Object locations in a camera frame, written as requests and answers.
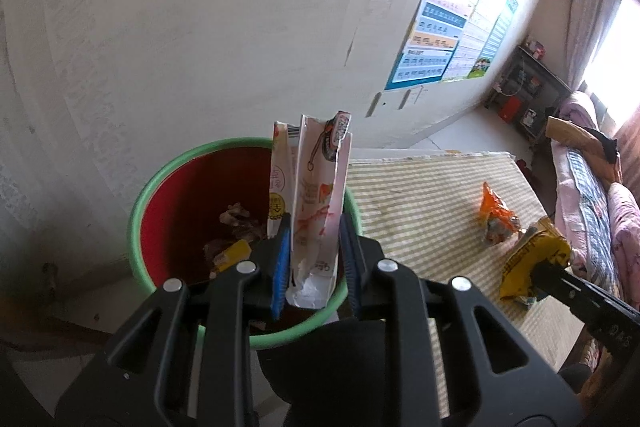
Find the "white character chart poster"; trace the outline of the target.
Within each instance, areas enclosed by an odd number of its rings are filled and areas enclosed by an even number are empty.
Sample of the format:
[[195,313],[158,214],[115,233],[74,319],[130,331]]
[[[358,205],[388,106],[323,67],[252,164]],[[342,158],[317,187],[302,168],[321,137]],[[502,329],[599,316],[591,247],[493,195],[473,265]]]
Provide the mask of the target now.
[[506,0],[477,0],[442,81],[468,77],[505,4]]

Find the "white wall socket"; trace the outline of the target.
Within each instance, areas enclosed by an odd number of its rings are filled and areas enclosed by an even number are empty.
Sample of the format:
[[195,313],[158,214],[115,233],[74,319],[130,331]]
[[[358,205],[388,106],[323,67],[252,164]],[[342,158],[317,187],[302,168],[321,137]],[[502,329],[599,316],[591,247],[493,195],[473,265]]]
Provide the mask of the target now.
[[403,110],[406,107],[416,105],[416,102],[419,101],[422,91],[422,86],[413,86],[408,89],[402,97],[398,109]]

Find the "bed with plaid quilt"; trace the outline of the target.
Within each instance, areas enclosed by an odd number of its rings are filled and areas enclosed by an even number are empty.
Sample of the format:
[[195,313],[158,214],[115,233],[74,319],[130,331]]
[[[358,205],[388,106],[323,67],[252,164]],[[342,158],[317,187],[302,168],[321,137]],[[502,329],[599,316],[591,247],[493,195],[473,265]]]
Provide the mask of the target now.
[[556,176],[554,224],[572,247],[573,272],[628,305],[612,249],[608,188],[593,174],[579,150],[551,143]]

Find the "green chart poster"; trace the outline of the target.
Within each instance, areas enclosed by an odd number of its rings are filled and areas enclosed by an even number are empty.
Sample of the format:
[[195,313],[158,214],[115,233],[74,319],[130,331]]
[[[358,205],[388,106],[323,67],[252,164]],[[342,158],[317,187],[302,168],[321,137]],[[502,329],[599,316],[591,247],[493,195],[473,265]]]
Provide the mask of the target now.
[[469,78],[480,78],[486,75],[490,65],[495,61],[496,55],[508,32],[514,14],[518,9],[518,0],[501,0],[500,13],[496,16],[491,26],[488,37],[485,39],[483,49],[469,72]]

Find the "red bin under desk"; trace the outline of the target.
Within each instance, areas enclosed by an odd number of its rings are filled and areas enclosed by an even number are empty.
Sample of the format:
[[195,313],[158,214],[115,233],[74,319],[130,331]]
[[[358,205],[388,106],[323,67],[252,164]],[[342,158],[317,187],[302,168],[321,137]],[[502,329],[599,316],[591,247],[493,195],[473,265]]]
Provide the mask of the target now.
[[498,116],[507,124],[511,124],[522,106],[522,101],[517,96],[510,96],[501,106]]

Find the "yellow black candy wrapper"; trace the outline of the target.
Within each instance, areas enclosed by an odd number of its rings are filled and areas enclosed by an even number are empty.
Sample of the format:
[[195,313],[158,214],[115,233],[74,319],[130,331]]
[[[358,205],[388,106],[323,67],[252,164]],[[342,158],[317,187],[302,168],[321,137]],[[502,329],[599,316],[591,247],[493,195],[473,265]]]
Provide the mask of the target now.
[[228,270],[233,267],[233,265],[236,265],[241,261],[247,260],[250,257],[251,252],[252,248],[250,248],[250,244],[247,243],[245,239],[240,239],[225,249],[222,253],[213,257],[213,266],[210,270],[210,276],[213,277],[213,279],[216,279],[219,273]]

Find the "brown paper wrapper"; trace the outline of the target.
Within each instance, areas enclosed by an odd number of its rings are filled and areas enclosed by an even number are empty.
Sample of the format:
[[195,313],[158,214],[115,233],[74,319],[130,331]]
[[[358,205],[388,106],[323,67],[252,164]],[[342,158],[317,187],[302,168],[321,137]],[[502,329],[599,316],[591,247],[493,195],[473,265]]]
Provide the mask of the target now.
[[239,202],[230,205],[226,211],[221,213],[219,222],[228,229],[237,241],[244,239],[251,244],[266,237],[265,222],[253,217]]

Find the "pinyin chart poster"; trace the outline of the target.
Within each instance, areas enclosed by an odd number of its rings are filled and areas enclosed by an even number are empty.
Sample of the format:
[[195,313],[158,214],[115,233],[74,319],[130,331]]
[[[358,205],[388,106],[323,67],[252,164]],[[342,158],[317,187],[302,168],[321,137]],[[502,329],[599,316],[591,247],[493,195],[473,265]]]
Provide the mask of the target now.
[[385,85],[386,91],[444,78],[469,14],[445,0],[421,0]]

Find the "green red trash bin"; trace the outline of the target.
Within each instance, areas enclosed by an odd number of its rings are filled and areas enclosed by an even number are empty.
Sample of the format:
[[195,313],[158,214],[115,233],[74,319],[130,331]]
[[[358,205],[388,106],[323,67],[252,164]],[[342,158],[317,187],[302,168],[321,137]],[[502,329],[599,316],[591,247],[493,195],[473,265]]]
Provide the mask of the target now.
[[[265,213],[270,154],[268,139],[225,139],[188,150],[153,176],[134,204],[128,232],[131,270],[147,291],[169,279],[190,281],[202,272],[200,251],[212,239],[217,216],[228,202],[245,202],[251,212]],[[252,336],[243,300],[264,273],[262,268],[235,272],[226,290],[230,303],[209,300],[209,322],[198,331],[205,347],[238,355],[287,345],[326,324],[348,297],[348,280],[341,279],[326,306],[307,320]]]

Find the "yellow snack bag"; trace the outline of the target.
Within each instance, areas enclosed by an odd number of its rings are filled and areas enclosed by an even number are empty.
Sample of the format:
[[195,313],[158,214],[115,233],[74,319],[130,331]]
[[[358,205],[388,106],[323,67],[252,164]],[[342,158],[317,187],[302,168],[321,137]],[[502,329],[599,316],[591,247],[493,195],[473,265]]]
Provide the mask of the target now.
[[530,307],[544,299],[544,293],[533,281],[537,265],[550,263],[566,269],[572,261],[572,248],[553,222],[544,217],[529,225],[509,251],[501,271],[499,298]]

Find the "orange snack wrapper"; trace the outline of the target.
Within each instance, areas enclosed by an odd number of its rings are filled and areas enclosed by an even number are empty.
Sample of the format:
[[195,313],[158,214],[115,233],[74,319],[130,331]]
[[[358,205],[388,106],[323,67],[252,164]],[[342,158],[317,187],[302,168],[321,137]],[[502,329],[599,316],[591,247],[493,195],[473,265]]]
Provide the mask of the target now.
[[505,242],[521,231],[521,221],[487,182],[483,183],[480,220],[484,223],[485,241],[491,245]]

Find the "pink folded duvet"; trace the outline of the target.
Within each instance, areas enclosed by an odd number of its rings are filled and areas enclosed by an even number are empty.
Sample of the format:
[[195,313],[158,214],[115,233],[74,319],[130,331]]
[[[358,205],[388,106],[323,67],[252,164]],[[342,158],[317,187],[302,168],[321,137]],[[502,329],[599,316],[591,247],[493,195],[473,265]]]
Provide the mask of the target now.
[[608,188],[608,215],[618,276],[628,300],[639,297],[639,206],[626,186]]

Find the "red shoes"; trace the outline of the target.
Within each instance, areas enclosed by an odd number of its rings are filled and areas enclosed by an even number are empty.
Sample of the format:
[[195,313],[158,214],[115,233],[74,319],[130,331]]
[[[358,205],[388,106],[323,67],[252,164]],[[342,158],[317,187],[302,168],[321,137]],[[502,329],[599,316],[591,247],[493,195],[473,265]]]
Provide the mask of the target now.
[[533,170],[528,167],[527,162],[524,159],[518,158],[518,160],[515,161],[515,164],[529,182],[533,182],[535,180]]

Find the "brown pillow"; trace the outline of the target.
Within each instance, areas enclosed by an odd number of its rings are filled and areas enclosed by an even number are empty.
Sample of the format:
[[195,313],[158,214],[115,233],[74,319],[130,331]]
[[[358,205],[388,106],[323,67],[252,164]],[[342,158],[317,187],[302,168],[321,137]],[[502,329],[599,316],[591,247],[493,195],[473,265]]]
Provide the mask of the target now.
[[622,183],[620,152],[617,141],[599,130],[584,128],[570,121],[549,117],[546,137],[560,144],[579,150],[593,174],[603,183]]

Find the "dark desk shelf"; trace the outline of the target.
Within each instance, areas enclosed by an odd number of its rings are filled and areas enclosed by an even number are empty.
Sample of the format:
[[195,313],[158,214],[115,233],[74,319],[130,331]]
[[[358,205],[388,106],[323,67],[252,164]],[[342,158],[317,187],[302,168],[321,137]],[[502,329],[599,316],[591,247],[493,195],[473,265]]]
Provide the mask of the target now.
[[497,115],[510,96],[517,96],[522,106],[509,126],[529,142],[540,147],[546,139],[547,120],[555,116],[572,94],[567,84],[524,46],[517,46],[500,72],[484,107]]

